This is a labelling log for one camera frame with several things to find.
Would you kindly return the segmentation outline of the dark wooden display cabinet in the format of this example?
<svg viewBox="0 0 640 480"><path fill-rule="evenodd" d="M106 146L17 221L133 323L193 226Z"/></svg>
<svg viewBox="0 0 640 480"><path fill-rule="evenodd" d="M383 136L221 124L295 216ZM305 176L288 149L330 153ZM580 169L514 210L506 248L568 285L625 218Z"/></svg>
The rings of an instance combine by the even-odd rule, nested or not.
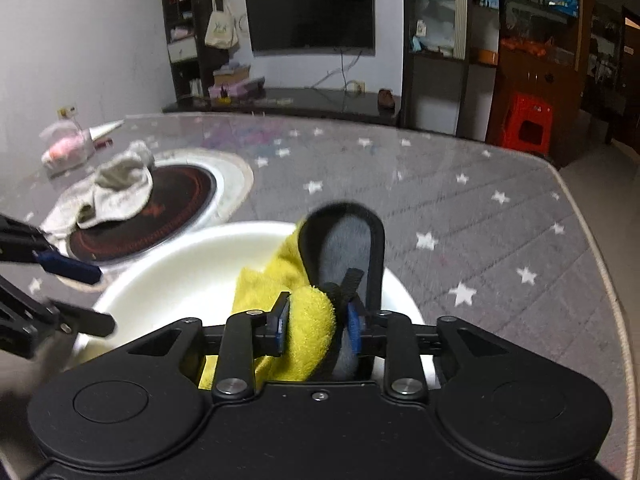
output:
<svg viewBox="0 0 640 480"><path fill-rule="evenodd" d="M594 0L499 0L498 65L486 140L496 144L515 93L552 107L551 158L568 151L586 83Z"/></svg>

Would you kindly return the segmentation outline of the tissue pack in plastic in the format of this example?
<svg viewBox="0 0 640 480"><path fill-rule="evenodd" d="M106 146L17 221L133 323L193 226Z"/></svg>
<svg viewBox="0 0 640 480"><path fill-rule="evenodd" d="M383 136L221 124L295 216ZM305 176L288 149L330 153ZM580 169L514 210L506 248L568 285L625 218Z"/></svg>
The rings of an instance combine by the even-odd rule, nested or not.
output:
<svg viewBox="0 0 640 480"><path fill-rule="evenodd" d="M83 165L96 152L89 131L82 130L69 119L47 126L39 137L47 147L41 163L49 176Z"/></svg>

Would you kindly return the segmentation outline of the canvas tote bag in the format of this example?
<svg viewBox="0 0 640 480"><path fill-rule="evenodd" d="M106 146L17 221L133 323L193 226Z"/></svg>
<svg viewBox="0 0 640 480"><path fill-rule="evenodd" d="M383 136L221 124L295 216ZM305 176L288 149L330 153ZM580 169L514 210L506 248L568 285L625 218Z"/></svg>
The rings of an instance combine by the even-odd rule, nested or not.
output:
<svg viewBox="0 0 640 480"><path fill-rule="evenodd" d="M204 42L207 47L233 49L239 42L235 18L228 0L212 0Z"/></svg>

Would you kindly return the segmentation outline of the white ceramic bowl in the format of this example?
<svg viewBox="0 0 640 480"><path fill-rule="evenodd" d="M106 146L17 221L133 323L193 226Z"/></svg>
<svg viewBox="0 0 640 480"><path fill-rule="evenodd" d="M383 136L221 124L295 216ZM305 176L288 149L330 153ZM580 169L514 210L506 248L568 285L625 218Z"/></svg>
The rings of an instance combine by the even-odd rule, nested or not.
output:
<svg viewBox="0 0 640 480"><path fill-rule="evenodd" d="M73 362L87 362L179 318L224 324L235 314L232 307L241 271L265 270L295 229L294 224L283 222L231 223L154 250L122 274L96 303L97 311L114 318L114 335L80 337Z"/></svg>

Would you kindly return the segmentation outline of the black TV cabinet shelf unit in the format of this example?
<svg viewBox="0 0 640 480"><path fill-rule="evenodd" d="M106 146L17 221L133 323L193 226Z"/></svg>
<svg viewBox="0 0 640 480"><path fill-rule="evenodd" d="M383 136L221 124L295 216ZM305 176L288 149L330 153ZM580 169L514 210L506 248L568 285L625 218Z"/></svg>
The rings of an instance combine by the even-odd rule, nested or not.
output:
<svg viewBox="0 0 640 480"><path fill-rule="evenodd" d="M243 38L232 58L264 76L262 93L241 102L274 114L334 117L453 134L460 114L462 63L413 53L408 44L411 0L374 0L373 51L253 52ZM388 89L394 110L378 108Z"/></svg>

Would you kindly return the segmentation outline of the stack of boxes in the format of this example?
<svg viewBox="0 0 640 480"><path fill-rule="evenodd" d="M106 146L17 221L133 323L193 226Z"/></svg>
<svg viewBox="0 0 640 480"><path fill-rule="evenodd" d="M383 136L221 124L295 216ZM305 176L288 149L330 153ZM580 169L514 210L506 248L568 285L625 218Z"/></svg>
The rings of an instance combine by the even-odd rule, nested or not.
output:
<svg viewBox="0 0 640 480"><path fill-rule="evenodd" d="M229 63L213 71L214 84L208 88L214 100L244 100L264 90L265 77L254 76L250 64Z"/></svg>

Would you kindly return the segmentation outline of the black wall television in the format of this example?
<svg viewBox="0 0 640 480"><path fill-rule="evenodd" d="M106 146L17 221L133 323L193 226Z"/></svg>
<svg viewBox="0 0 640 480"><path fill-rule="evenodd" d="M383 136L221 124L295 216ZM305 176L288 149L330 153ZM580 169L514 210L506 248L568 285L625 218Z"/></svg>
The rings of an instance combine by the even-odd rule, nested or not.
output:
<svg viewBox="0 0 640 480"><path fill-rule="evenodd" d="M374 0L245 0L255 52L375 47Z"/></svg>

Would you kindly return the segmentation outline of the red plastic stool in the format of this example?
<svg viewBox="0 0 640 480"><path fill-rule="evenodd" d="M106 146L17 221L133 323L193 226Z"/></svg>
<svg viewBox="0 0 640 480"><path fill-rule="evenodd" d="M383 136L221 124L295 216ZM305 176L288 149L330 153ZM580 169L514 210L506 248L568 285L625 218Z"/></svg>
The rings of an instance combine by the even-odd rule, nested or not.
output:
<svg viewBox="0 0 640 480"><path fill-rule="evenodd" d="M491 104L486 142L537 156L550 153L553 107L540 96L498 91Z"/></svg>

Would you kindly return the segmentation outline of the grey-white rag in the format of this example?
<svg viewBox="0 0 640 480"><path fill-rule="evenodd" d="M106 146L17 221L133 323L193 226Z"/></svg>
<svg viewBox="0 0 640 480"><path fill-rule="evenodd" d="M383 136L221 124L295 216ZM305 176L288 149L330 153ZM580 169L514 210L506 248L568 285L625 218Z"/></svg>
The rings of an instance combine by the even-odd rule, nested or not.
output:
<svg viewBox="0 0 640 480"><path fill-rule="evenodd" d="M143 141L131 142L126 151L65 190L40 229L64 238L76 230L134 218L151 197L154 164L154 155Z"/></svg>

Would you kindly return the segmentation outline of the yellow microfiber cloth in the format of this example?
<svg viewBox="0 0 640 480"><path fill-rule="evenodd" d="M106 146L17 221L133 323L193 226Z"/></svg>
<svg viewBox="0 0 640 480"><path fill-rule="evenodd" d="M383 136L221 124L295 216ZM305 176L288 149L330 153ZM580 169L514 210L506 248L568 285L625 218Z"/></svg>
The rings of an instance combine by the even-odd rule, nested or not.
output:
<svg viewBox="0 0 640 480"><path fill-rule="evenodd" d="M385 231L366 206L323 206L299 222L265 270L241 271L232 310L269 311L290 296L282 356L255 361L256 384L369 378L360 356L363 317L381 307Z"/></svg>

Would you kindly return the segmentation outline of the black round induction cooktop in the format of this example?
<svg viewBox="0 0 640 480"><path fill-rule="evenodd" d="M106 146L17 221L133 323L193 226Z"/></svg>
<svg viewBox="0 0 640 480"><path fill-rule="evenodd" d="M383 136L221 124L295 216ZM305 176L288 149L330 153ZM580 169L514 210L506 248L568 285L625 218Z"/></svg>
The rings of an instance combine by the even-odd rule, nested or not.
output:
<svg viewBox="0 0 640 480"><path fill-rule="evenodd" d="M197 166L157 167L152 177L152 193L142 211L128 220L73 232L67 239L70 254L90 263L140 255L194 223L217 191L214 175Z"/></svg>

